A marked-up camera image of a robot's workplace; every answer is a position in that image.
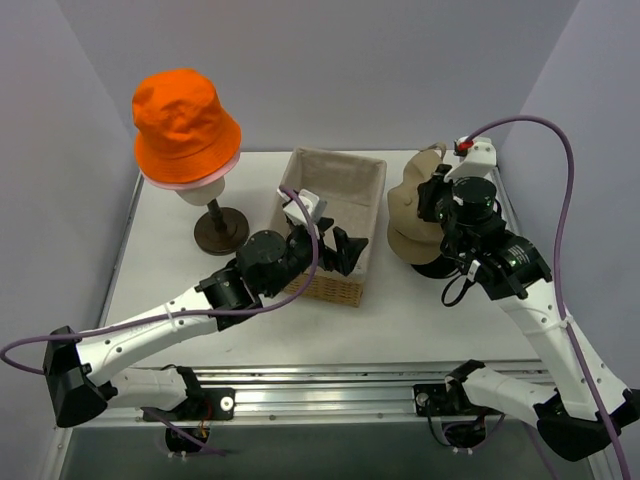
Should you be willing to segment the beige cap with R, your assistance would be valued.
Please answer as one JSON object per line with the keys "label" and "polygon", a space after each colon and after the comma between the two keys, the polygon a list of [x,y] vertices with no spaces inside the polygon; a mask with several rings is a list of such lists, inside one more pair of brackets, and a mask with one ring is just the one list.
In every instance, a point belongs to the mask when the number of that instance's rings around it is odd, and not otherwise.
{"label": "beige cap with R", "polygon": [[401,183],[387,193],[387,241],[406,264],[426,265],[440,256],[443,233],[437,223],[418,217],[418,186],[431,178],[446,152],[444,143],[420,150],[405,165]]}

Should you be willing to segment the black cap with R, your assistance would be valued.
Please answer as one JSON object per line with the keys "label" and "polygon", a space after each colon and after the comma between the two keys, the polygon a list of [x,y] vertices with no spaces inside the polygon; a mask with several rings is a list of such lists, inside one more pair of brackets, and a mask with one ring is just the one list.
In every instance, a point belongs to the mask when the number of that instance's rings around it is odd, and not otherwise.
{"label": "black cap with R", "polygon": [[426,264],[412,264],[411,268],[423,277],[436,280],[451,278],[459,273],[458,261],[443,255]]}

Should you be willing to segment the pink hat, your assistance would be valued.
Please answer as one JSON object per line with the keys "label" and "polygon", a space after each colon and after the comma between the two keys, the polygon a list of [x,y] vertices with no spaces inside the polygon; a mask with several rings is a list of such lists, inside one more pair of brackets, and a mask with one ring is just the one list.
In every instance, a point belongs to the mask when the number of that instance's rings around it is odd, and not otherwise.
{"label": "pink hat", "polygon": [[205,176],[205,177],[203,177],[201,179],[198,179],[196,181],[188,182],[188,183],[159,182],[157,180],[153,180],[151,177],[146,175],[144,172],[142,172],[141,175],[142,175],[142,178],[144,180],[146,180],[148,183],[150,183],[151,185],[153,185],[155,187],[158,187],[158,188],[161,188],[161,189],[164,189],[164,190],[171,190],[171,191],[192,190],[192,189],[196,189],[196,188],[200,188],[200,187],[204,187],[204,186],[210,185],[210,184],[214,183],[215,181],[218,181],[218,180],[222,179],[232,169],[235,168],[235,166],[238,164],[238,162],[240,160],[240,156],[241,156],[241,151],[238,150],[229,161],[227,161],[221,168],[217,169],[212,174],[210,174],[208,176]]}

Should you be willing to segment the orange hat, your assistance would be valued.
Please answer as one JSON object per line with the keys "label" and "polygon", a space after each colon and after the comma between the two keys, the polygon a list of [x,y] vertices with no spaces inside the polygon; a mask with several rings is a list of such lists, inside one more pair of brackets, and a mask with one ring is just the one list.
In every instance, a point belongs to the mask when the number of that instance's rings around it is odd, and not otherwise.
{"label": "orange hat", "polygon": [[212,174],[240,150],[242,131],[213,82],[195,69],[154,74],[136,88],[135,158],[153,180],[188,183]]}

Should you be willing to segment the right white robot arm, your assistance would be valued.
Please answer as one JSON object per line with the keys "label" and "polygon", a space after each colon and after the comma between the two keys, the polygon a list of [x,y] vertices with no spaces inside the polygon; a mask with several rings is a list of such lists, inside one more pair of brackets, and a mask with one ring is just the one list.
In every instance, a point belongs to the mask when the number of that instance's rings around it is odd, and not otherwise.
{"label": "right white robot arm", "polygon": [[526,238],[509,231],[497,211],[496,186],[481,177],[448,179],[440,164],[420,184],[418,216],[439,225],[442,256],[464,280],[482,287],[532,346],[553,380],[541,386],[469,360],[444,380],[450,411],[485,408],[534,427],[557,455],[578,461],[605,449],[639,418],[639,392],[608,370],[556,303],[549,266]]}

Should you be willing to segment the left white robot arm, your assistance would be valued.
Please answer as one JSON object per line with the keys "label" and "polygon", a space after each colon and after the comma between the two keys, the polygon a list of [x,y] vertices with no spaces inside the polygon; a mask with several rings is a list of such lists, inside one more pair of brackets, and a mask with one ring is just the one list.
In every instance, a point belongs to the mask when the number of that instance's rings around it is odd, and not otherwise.
{"label": "left white robot arm", "polygon": [[193,337],[222,332],[264,311],[273,298],[311,264],[343,276],[351,274],[367,247],[329,218],[319,231],[331,231],[335,245],[314,240],[302,225],[287,236],[273,230],[252,235],[227,265],[175,299],[109,327],[52,331],[43,373],[57,426],[88,422],[109,408],[151,407],[190,419],[204,403],[204,391],[187,367],[136,368],[143,360]]}

